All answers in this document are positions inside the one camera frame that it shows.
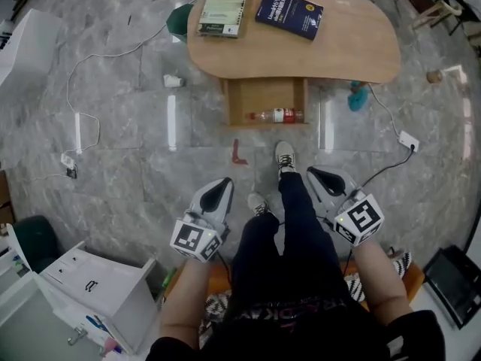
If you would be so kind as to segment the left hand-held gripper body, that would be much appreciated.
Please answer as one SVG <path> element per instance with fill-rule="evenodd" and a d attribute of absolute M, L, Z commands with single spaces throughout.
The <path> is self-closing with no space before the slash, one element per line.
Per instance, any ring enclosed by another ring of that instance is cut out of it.
<path fill-rule="evenodd" d="M 171 247 L 188 259 L 209 262 L 229 233 L 226 222 L 220 223 L 187 210 L 182 218 L 176 219 Z"/>

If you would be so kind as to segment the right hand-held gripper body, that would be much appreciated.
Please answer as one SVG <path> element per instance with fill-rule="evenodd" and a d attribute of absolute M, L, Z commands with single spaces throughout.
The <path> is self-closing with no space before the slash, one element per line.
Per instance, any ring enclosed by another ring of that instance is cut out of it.
<path fill-rule="evenodd" d="M 372 194 L 354 190 L 328 209 L 332 229 L 352 246 L 359 246 L 374 235 L 384 222 L 384 214 Z"/>

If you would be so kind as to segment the wooden drawer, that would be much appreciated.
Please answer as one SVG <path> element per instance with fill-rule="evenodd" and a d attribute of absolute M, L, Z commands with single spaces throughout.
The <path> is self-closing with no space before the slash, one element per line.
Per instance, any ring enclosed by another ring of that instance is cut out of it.
<path fill-rule="evenodd" d="M 221 79 L 219 81 L 227 107 L 226 123 L 232 128 L 300 126 L 307 123 L 307 80 L 300 77 L 263 77 Z M 273 108 L 295 108 L 304 112 L 303 123 L 251 123 L 245 114 Z"/>

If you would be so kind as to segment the person's left forearm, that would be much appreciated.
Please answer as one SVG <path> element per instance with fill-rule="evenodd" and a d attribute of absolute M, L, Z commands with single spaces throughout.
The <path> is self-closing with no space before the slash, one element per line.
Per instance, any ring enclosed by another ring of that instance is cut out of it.
<path fill-rule="evenodd" d="M 160 312 L 160 337 L 175 338 L 198 349 L 198 330 L 210 279 L 209 262 L 189 259 Z"/>

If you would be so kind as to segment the person's right forearm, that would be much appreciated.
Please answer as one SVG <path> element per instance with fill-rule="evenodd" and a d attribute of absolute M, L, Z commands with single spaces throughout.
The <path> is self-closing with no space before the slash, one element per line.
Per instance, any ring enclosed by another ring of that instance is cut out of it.
<path fill-rule="evenodd" d="M 404 283 L 381 246 L 367 240 L 353 248 L 369 311 L 384 326 L 412 313 Z"/>

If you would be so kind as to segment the wooden coffee table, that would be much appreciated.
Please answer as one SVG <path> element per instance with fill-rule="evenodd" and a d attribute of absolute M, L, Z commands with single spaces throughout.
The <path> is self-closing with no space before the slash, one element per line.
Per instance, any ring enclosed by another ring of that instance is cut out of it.
<path fill-rule="evenodd" d="M 388 83 L 401 55 L 388 17 L 369 0 L 306 0 L 324 8 L 313 41 L 255 20 L 261 0 L 247 0 L 238 38 L 201 36 L 205 0 L 188 19 L 187 47 L 202 71 L 223 79 L 306 77 Z"/>

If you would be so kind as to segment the person's left grey shoe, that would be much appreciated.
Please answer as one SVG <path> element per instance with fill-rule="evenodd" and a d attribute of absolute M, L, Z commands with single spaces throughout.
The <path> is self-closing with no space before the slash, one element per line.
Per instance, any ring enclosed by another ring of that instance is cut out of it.
<path fill-rule="evenodd" d="M 247 196 L 247 205 L 255 217 L 271 213 L 267 201 L 259 193 L 250 193 Z"/>

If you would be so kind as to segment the person's grey shoe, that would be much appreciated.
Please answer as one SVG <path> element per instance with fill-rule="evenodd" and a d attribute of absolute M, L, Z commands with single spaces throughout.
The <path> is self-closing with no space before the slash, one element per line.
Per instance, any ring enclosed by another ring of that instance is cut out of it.
<path fill-rule="evenodd" d="M 259 193 L 250 193 L 247 196 L 247 205 L 255 217 L 271 213 L 267 201 Z"/>
<path fill-rule="evenodd" d="M 285 173 L 297 173 L 296 161 L 295 161 L 295 151 L 290 143 L 287 141 L 279 141 L 276 144 L 275 160 L 278 167 L 278 179 Z"/>

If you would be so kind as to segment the person's dark trousers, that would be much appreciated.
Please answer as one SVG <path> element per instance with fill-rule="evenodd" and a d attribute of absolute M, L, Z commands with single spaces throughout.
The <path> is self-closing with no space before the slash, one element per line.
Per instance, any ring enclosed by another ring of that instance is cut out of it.
<path fill-rule="evenodd" d="M 227 317 L 263 308 L 345 308 L 349 292 L 331 236 L 322 228 L 300 174 L 280 175 L 284 251 L 274 243 L 280 222 L 267 211 L 245 225 L 231 267 Z"/>

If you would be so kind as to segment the person's right grey shoe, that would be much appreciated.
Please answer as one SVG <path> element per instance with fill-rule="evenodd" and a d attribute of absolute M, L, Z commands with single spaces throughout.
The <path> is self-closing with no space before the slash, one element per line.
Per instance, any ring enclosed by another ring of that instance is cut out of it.
<path fill-rule="evenodd" d="M 279 141 L 276 144 L 275 160 L 278 167 L 278 179 L 285 173 L 297 173 L 296 161 L 295 161 L 295 151 L 290 143 L 287 141 Z"/>

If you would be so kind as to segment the red floor tape mark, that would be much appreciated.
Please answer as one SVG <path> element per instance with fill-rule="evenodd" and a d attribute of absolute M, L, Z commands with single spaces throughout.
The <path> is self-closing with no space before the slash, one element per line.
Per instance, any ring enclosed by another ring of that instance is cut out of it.
<path fill-rule="evenodd" d="M 231 160 L 232 160 L 232 163 L 235 165 L 248 165 L 247 160 L 242 159 L 239 156 L 239 139 L 238 138 L 236 138 L 233 142 Z"/>

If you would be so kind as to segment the white power strip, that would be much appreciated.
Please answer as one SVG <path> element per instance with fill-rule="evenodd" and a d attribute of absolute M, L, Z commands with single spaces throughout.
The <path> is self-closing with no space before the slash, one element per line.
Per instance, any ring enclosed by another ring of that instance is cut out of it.
<path fill-rule="evenodd" d="M 405 131 L 399 133 L 398 143 L 413 152 L 417 152 L 419 149 L 419 140 Z"/>

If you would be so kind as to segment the teal fluffy cloth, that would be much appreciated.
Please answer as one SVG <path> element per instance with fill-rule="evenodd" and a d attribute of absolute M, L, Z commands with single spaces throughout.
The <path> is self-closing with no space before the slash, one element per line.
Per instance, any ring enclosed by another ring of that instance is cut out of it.
<path fill-rule="evenodd" d="M 348 96 L 348 106 L 353 112 L 361 110 L 368 100 L 368 83 L 352 81 L 351 93 Z"/>

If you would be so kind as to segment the plastic bottle with red label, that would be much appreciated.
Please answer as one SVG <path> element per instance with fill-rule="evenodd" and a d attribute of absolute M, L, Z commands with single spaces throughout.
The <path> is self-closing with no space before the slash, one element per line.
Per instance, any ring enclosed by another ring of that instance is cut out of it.
<path fill-rule="evenodd" d="M 295 108 L 273 108 L 262 112 L 249 112 L 245 119 L 251 123 L 303 123 L 304 112 Z"/>

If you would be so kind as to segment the white cabinet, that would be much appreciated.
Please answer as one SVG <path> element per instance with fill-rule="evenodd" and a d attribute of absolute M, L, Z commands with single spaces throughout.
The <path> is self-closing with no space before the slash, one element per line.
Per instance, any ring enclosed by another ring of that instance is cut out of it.
<path fill-rule="evenodd" d="M 153 323 L 157 304 L 147 285 L 156 261 L 126 265 L 86 251 L 80 242 L 35 280 L 57 317 L 99 345 L 111 338 L 135 355 Z"/>

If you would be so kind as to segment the black monitor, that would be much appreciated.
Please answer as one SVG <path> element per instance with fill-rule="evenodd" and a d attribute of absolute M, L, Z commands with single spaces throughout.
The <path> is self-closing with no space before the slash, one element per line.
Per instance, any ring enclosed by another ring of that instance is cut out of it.
<path fill-rule="evenodd" d="M 481 269 L 451 245 L 435 253 L 424 273 L 455 325 L 465 327 L 481 309 Z"/>

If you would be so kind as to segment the person's black shirt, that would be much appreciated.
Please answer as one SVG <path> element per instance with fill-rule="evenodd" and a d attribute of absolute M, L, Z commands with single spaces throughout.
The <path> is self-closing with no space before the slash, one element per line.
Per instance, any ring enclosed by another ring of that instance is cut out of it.
<path fill-rule="evenodd" d="M 432 311 L 384 326 L 357 302 L 316 297 L 257 304 L 222 323 L 199 350 L 160 338 L 146 361 L 446 361 L 446 347 Z"/>

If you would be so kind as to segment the dark green chair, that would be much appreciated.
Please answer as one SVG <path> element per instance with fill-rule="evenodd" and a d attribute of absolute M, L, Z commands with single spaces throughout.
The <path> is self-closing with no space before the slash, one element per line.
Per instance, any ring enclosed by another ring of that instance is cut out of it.
<path fill-rule="evenodd" d="M 59 241 L 46 217 L 27 217 L 13 224 L 28 267 L 40 274 L 61 255 Z"/>

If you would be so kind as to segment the dark blue book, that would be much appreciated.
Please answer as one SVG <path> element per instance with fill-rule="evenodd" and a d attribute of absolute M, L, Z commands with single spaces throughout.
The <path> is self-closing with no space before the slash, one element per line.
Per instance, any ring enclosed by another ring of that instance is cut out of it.
<path fill-rule="evenodd" d="M 256 22 L 313 41 L 323 13 L 323 6 L 306 0 L 261 0 Z"/>

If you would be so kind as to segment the dark green waste bin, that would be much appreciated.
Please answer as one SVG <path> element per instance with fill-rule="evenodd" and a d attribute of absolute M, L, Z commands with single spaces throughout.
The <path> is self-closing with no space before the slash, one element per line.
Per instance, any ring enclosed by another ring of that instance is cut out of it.
<path fill-rule="evenodd" d="M 187 42 L 188 19 L 192 8 L 193 4 L 181 5 L 171 12 L 166 21 L 169 33 L 183 43 Z"/>

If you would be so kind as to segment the cardboard box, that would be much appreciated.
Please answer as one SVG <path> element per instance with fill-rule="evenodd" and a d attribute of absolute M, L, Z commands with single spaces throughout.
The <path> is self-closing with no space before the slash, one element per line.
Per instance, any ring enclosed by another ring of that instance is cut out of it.
<path fill-rule="evenodd" d="M 0 235 L 7 231 L 7 225 L 16 222 L 8 179 L 5 171 L 0 171 Z"/>

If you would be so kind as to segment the pale green book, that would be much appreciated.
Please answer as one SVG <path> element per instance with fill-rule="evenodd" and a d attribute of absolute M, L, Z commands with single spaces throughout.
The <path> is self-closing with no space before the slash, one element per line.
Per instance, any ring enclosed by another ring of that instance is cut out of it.
<path fill-rule="evenodd" d="M 197 33 L 238 38 L 247 0 L 205 0 Z"/>

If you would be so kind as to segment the white angular box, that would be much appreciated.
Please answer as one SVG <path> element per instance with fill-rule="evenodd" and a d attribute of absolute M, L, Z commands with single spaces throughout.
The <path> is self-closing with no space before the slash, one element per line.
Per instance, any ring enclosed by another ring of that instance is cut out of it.
<path fill-rule="evenodd" d="M 50 71 L 62 20 L 31 9 L 0 51 L 0 89 Z"/>

